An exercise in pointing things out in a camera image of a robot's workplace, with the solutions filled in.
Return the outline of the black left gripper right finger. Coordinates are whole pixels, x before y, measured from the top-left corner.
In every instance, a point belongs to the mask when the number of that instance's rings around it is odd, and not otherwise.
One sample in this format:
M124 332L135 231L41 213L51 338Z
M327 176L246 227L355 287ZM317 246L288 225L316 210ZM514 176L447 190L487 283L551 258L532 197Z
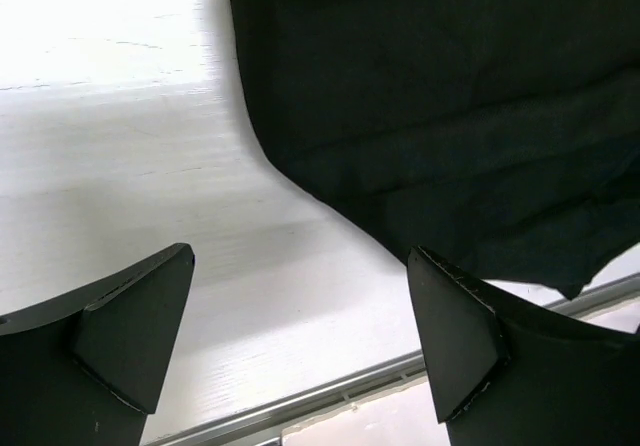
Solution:
M639 338L526 301L415 248L408 282L454 445L635 445Z

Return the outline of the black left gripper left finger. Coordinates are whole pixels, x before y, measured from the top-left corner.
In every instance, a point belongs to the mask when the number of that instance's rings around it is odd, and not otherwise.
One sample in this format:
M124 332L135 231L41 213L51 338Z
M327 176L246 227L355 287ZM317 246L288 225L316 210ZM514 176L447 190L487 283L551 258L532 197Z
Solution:
M176 243L2 315L2 444L140 444L193 273L192 247Z

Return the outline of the black pleated skirt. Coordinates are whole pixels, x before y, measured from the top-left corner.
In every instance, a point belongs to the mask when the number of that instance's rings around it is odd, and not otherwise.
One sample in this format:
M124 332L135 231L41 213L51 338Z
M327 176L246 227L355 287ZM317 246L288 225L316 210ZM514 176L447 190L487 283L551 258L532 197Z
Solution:
M267 159L406 260L573 298L639 241L639 0L230 0Z

